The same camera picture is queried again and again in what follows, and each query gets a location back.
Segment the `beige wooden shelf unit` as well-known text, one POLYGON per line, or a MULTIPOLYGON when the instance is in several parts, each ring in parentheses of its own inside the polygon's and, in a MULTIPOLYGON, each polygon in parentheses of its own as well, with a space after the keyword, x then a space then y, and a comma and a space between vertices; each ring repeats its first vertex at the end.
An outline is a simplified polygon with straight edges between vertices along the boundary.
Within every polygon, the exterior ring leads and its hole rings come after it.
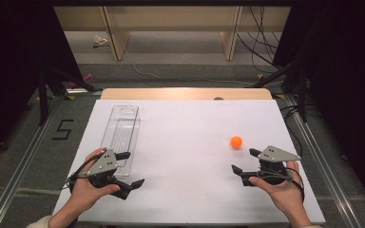
POLYGON ((234 56, 240 31, 282 32, 289 7, 56 7, 64 31, 104 31, 113 59, 125 54, 132 31, 215 31, 225 59, 234 56))

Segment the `clear plastic tray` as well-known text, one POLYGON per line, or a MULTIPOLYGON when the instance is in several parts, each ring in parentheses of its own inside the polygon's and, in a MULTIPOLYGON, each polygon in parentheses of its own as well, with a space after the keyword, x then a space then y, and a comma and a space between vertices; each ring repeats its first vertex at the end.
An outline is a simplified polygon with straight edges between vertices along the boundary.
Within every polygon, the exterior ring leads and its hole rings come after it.
POLYGON ((141 118, 140 108, 133 105, 115 105, 112 108, 101 147, 112 150, 116 155, 129 152, 125 160, 118 160, 116 177, 128 177, 131 173, 139 135, 141 118))

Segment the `crumpled white paper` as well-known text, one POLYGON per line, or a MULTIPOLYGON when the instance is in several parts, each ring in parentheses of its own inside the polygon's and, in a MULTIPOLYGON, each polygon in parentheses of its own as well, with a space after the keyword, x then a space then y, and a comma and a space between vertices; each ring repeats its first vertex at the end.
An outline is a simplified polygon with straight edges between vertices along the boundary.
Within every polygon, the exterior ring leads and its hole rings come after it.
POLYGON ((93 47, 94 48, 101 48, 101 47, 108 47, 109 42, 106 38, 103 38, 99 35, 95 35, 93 39, 93 47))

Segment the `person's left hand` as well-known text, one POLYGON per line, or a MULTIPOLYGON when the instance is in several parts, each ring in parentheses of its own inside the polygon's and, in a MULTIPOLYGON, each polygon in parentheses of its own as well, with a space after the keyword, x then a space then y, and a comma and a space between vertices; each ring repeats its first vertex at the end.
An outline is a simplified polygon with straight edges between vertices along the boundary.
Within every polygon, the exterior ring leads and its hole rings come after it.
POLYGON ((110 184, 105 187, 96 188, 93 186, 87 178, 83 178, 82 174, 90 169, 95 163, 93 160, 94 156, 102 155, 106 152, 106 148, 99 148, 91 152, 86 157, 86 165, 82 168, 79 173, 80 177, 76 180, 76 183, 72 189, 71 197, 68 200, 71 209, 77 209, 78 211, 84 212, 91 208, 95 202, 103 196, 110 195, 120 190, 117 184, 110 184))

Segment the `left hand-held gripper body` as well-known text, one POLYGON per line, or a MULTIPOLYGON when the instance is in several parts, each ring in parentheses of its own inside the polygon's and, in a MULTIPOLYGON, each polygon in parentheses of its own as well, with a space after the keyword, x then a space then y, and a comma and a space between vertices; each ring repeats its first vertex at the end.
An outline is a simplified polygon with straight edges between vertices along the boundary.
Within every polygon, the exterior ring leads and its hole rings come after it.
POLYGON ((89 182, 98 189, 105 189, 109 194, 120 190, 114 176, 117 162, 113 152, 99 149, 86 158, 86 175, 89 182))

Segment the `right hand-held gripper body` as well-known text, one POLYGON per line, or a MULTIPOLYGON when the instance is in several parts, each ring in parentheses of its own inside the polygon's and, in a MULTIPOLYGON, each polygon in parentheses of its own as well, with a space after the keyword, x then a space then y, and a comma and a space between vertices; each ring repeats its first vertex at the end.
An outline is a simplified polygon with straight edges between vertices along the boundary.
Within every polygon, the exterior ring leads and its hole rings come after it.
POLYGON ((257 176, 272 185, 291 179, 285 166, 286 162, 301 160, 301 156, 272 145, 267 146, 257 155, 257 158, 259 159, 259 172, 257 176))

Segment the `person's right hand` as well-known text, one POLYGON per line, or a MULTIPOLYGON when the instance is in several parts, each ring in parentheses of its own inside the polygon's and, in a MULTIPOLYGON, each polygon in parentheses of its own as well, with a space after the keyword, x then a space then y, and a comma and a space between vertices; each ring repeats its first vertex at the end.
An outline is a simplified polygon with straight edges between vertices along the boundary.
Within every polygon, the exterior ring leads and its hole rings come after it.
POLYGON ((258 177, 249 180, 255 186, 264 190, 285 216, 299 215, 304 212, 301 192, 293 182, 285 180, 281 184, 271 185, 258 177))

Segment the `light wooden table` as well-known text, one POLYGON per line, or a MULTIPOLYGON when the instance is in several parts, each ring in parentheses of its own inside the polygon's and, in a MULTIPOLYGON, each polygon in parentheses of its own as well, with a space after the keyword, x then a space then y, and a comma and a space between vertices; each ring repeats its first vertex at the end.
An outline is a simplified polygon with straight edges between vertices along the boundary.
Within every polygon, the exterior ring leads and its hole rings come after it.
POLYGON ((265 88, 107 88, 102 100, 272 100, 265 88))

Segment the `black curtain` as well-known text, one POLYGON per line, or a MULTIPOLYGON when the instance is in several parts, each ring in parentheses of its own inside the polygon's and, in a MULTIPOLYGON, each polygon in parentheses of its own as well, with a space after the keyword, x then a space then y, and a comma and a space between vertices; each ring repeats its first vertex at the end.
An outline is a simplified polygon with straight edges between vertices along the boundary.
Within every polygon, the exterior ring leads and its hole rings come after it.
POLYGON ((276 62, 292 61, 319 16, 306 61, 310 92, 365 188, 365 0, 294 0, 276 62))
POLYGON ((0 0, 0 144, 43 76, 52 87, 82 78, 54 7, 0 0))

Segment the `aluminium floor rail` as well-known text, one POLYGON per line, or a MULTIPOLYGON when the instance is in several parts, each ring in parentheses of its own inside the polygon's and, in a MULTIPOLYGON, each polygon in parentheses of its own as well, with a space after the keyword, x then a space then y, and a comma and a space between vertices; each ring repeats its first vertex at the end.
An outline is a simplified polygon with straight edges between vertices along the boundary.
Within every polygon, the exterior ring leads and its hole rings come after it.
POLYGON ((0 223, 31 165, 62 97, 48 99, 48 115, 40 122, 36 107, 27 111, 0 150, 0 223))
POLYGON ((355 209, 347 198, 345 192, 340 186, 333 170, 325 159, 318 143, 313 135, 309 125, 299 114, 295 114, 295 120, 303 140, 306 142, 310 154, 314 158, 318 171, 327 186, 328 191, 336 204, 338 212, 347 228, 361 228, 360 219, 355 213, 355 209))

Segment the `black metal stand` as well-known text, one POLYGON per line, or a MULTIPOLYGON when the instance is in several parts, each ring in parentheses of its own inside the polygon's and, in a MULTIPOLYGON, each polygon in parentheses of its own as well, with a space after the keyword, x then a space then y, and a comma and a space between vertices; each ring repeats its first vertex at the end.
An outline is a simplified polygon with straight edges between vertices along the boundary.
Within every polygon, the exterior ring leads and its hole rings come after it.
POLYGON ((44 68, 38 76, 38 91, 40 103, 40 125, 43 125, 48 119, 48 94, 49 88, 55 96, 63 96, 67 93, 63 82, 72 82, 77 86, 86 89, 88 92, 102 91, 99 87, 94 87, 86 83, 82 76, 73 76, 62 69, 55 67, 44 68))
POLYGON ((261 88, 273 82, 280 76, 285 76, 281 89, 284 93, 298 92, 298 111, 300 118, 306 123, 305 116, 305 95, 306 95, 306 76, 301 64, 291 63, 279 69, 272 75, 260 80, 253 85, 253 88, 261 88))

